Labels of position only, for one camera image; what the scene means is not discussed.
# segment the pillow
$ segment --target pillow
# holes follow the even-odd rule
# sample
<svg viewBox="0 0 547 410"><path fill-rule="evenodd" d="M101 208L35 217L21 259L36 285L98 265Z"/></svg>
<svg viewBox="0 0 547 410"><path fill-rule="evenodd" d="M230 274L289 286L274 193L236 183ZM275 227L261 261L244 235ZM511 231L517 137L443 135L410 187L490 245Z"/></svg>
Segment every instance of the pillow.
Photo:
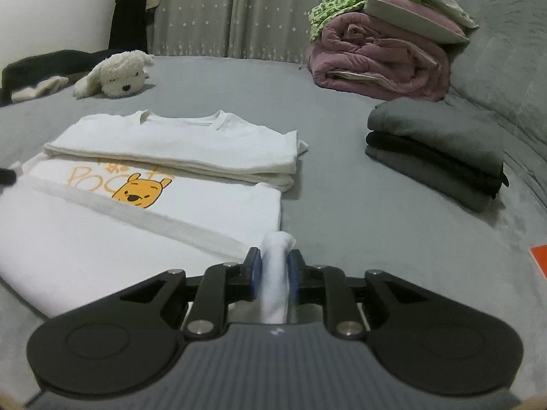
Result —
<svg viewBox="0 0 547 410"><path fill-rule="evenodd" d="M363 12L438 44L469 43L447 16L410 0L366 0Z"/></svg>

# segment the white curtain with stars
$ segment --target white curtain with stars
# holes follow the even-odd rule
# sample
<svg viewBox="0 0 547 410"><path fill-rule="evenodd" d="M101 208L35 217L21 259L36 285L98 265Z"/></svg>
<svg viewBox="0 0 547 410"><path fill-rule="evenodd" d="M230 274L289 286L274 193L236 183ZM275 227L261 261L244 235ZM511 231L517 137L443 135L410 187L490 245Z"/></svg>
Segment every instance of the white curtain with stars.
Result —
<svg viewBox="0 0 547 410"><path fill-rule="evenodd" d="M308 11L320 0L161 0L155 55L257 58L303 63Z"/></svg>

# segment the grey folded shirt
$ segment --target grey folded shirt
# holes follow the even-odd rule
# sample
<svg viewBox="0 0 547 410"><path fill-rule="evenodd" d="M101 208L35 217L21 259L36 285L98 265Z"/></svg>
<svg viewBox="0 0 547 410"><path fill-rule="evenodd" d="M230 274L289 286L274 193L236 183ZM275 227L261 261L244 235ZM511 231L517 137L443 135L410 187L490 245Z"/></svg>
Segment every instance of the grey folded shirt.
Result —
<svg viewBox="0 0 547 410"><path fill-rule="evenodd" d="M492 200L488 194L471 188L447 170L418 157L394 151L378 150L370 145L366 147L365 153L395 171L452 197L477 213L486 210Z"/></svg>
<svg viewBox="0 0 547 410"><path fill-rule="evenodd" d="M409 137L454 159L499 177L504 153L500 137L477 120L485 111L458 109L424 100L398 98L382 103L368 119L373 131Z"/></svg>

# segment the white plush dog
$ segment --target white plush dog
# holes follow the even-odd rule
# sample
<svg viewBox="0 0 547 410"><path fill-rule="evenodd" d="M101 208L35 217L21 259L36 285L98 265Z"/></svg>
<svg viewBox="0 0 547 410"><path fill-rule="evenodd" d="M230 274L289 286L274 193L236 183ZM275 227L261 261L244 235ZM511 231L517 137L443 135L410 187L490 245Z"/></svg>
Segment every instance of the white plush dog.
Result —
<svg viewBox="0 0 547 410"><path fill-rule="evenodd" d="M154 65L153 57L143 51L114 54L76 82L74 96L80 99L101 90L113 98L135 94L144 86L147 77L144 67Z"/></svg>

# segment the folded white t-shirt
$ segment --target folded white t-shirt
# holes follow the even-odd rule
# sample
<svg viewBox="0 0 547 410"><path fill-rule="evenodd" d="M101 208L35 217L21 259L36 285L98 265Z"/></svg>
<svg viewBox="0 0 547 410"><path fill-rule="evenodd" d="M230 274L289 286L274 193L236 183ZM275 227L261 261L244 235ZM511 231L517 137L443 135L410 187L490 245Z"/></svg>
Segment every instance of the folded white t-shirt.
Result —
<svg viewBox="0 0 547 410"><path fill-rule="evenodd" d="M93 114L45 145L51 155L156 163L281 191L292 186L296 158L306 149L296 131L280 134L224 111L201 119L167 119L148 110Z"/></svg>

